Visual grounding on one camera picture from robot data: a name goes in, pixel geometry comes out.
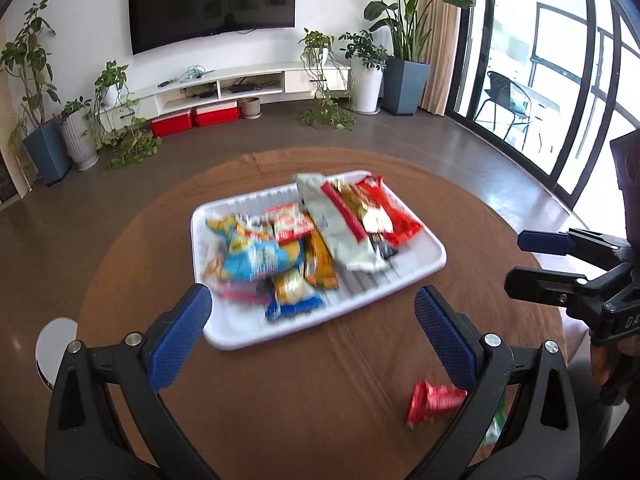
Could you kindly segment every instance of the human hand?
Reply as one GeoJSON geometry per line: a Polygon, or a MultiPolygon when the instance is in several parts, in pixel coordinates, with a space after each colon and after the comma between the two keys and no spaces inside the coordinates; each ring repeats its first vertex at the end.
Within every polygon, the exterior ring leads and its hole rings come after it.
{"type": "MultiPolygon", "coordinates": [[[[613,371],[607,364],[609,349],[610,347],[607,346],[597,347],[591,345],[591,374],[598,386],[606,383],[613,371]]],[[[618,342],[618,350],[629,356],[640,356],[640,335],[628,337],[618,342]]]]}

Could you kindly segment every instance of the metal screw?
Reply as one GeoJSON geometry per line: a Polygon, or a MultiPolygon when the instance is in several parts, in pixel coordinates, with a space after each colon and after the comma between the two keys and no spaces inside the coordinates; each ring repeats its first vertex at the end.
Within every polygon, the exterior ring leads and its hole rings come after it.
{"type": "Polygon", "coordinates": [[[68,352],[71,352],[72,354],[79,352],[81,348],[82,348],[82,343],[79,342],[78,340],[72,341],[66,346],[66,350],[68,352]]]}
{"type": "Polygon", "coordinates": [[[487,334],[484,336],[484,342],[489,346],[500,346],[502,339],[495,334],[487,334]]]}
{"type": "Polygon", "coordinates": [[[142,341],[142,336],[138,332],[132,332],[126,338],[124,338],[124,342],[129,346],[139,345],[142,341]]]}
{"type": "Polygon", "coordinates": [[[552,354],[555,354],[559,350],[558,343],[555,341],[545,341],[545,348],[552,354]]]}

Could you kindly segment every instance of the tv stand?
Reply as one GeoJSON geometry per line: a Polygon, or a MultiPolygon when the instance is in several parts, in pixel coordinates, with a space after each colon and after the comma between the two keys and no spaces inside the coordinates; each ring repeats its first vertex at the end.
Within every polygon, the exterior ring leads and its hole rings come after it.
{"type": "MultiPolygon", "coordinates": [[[[340,65],[336,68],[327,64],[322,71],[329,90],[345,91],[349,70],[347,66],[340,65]]],[[[225,68],[213,70],[201,78],[178,81],[162,88],[153,85],[130,92],[128,96],[123,96],[121,101],[124,102],[126,99],[129,103],[136,101],[136,104],[130,103],[129,107],[125,107],[118,103],[113,107],[104,108],[100,118],[103,124],[119,130],[130,124],[130,108],[137,117],[151,120],[194,107],[245,97],[259,97],[263,103],[311,99],[316,89],[317,84],[305,70],[302,61],[225,68]],[[231,88],[238,82],[242,84],[244,79],[257,76],[271,84],[258,85],[257,88],[241,92],[231,88]],[[207,86],[210,86],[212,95],[200,98],[198,95],[206,92],[207,86]]]]}

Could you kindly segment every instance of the brown tablecloth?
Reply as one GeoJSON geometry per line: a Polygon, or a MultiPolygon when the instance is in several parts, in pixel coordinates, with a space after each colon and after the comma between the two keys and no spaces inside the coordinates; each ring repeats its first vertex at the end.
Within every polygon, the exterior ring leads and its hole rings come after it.
{"type": "MultiPolygon", "coordinates": [[[[447,265],[424,283],[435,284],[480,332],[531,347],[550,338],[564,349],[556,308],[512,301],[504,293],[508,270],[537,263],[518,250],[516,233],[494,211],[408,162],[329,148],[243,155],[146,208],[100,265],[82,308],[79,337],[88,346],[113,344],[144,331],[174,306],[193,283],[190,217],[199,205],[287,184],[301,171],[351,170],[384,175],[440,238],[447,265]]],[[[441,421],[405,428],[414,383],[450,383],[414,317],[418,286],[238,351],[219,351],[201,338],[162,396],[225,480],[404,478],[446,426],[441,421]]],[[[123,420],[134,448],[148,458],[130,416],[123,420]]]]}

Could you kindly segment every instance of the white basket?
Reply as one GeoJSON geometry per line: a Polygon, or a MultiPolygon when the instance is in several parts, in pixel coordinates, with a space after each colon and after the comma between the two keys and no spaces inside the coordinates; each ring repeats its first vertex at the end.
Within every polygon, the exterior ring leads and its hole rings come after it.
{"type": "MultiPolygon", "coordinates": [[[[328,178],[354,184],[369,174],[369,171],[351,171],[328,178]]],[[[384,189],[399,208],[420,221],[387,186],[384,189]]],[[[297,201],[296,185],[290,184],[210,202],[197,208],[191,216],[193,270],[196,282],[201,280],[211,240],[210,231],[205,225],[206,218],[233,213],[261,215],[265,209],[297,201]]],[[[306,314],[269,321],[265,318],[264,308],[261,306],[233,303],[212,296],[213,309],[203,329],[204,336],[211,345],[221,350],[236,350],[276,339],[384,298],[437,272],[446,262],[447,253],[442,243],[425,226],[424,231],[400,247],[399,253],[391,258],[390,269],[368,274],[336,268],[340,289],[319,291],[325,307],[306,314]]]]}

